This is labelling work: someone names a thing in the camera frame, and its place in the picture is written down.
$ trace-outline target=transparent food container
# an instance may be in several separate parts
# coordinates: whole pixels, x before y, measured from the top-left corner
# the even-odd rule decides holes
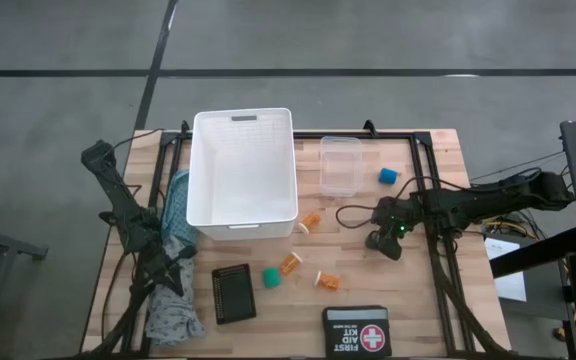
[[[321,139],[321,193],[350,197],[363,185],[361,141],[353,137],[324,136]]]

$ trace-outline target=bin handle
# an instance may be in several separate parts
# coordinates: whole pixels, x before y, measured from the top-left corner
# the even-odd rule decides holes
[[[231,116],[230,120],[232,120],[232,121],[257,121],[257,115]]]
[[[228,225],[228,229],[236,230],[236,229],[255,229],[258,228],[259,224],[250,224],[250,225]]]

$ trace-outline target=white storage basket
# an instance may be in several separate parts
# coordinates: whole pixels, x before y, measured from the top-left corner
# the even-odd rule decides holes
[[[192,134],[188,223],[215,240],[290,235],[298,211],[290,111],[202,112]]]

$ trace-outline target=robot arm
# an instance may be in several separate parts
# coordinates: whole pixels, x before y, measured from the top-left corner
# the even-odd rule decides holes
[[[368,236],[366,246],[398,260],[401,246],[397,239],[420,222],[433,221],[442,236],[459,238],[471,223],[486,218],[525,208],[561,210],[574,200],[561,175],[540,170],[472,188],[412,192],[408,200],[383,197],[371,217],[380,228]]]
[[[143,266],[149,280],[183,296],[179,271],[173,269],[177,259],[170,259],[163,249],[161,222],[155,211],[139,206],[128,191],[117,172],[113,147],[97,141],[81,153],[81,162],[95,175],[112,203],[112,211],[102,212],[99,217],[108,225],[117,227],[124,253],[138,253],[138,263]],[[186,247],[177,258],[191,258],[195,253],[194,247]]]

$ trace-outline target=butcher block tabletop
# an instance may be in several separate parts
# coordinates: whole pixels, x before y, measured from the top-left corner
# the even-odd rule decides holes
[[[469,186],[457,131],[425,131],[432,135],[440,177],[458,185]],[[135,135],[146,132],[137,131]],[[142,206],[148,203],[159,139],[159,132],[135,139],[125,167],[126,184],[142,185],[135,196]],[[352,305],[381,305],[388,309],[393,356],[446,355],[423,225],[418,225],[412,233],[400,240],[402,257],[399,261],[393,261],[364,246],[366,236],[376,226],[368,224],[357,229],[346,229],[335,220],[335,212],[341,206],[375,206],[380,197],[397,194],[402,184],[414,176],[409,143],[406,140],[362,139],[363,187],[350,198],[321,195],[319,150],[319,139],[295,140],[298,219],[317,212],[322,218],[319,226],[310,235],[295,229],[291,236],[283,239],[219,242],[202,235],[194,258],[194,289],[197,314],[206,327],[206,336],[191,339],[174,348],[153,346],[150,350],[152,357],[324,357],[322,310],[328,306]],[[426,159],[423,150],[421,158],[422,162]],[[188,168],[189,160],[190,141],[184,141],[179,169]],[[169,147],[161,183],[164,192],[171,161],[172,147]],[[427,163],[422,165],[424,173],[428,174]],[[390,168],[400,173],[395,185],[387,186],[377,182],[381,168]],[[402,198],[407,198],[406,194],[415,190],[413,182]],[[370,215],[370,211],[348,209],[341,216],[348,222],[358,222],[368,219]],[[466,303],[493,338],[510,349],[482,237],[464,233],[457,241],[457,259]],[[291,252],[302,258],[302,264],[283,277],[279,287],[266,289],[262,282],[262,270],[279,266]],[[90,350],[101,341],[103,303],[121,254],[122,247],[113,228],[106,243],[82,350]],[[257,316],[217,325],[211,272],[217,268],[244,263],[250,265]],[[128,305],[132,269],[133,260],[128,256],[119,269],[108,301],[106,332],[113,327]],[[313,286],[318,271],[338,276],[339,290],[330,291]],[[145,308],[144,305],[138,317],[135,346],[139,345],[142,338]],[[457,348],[463,349],[458,317],[452,305],[450,308]]]

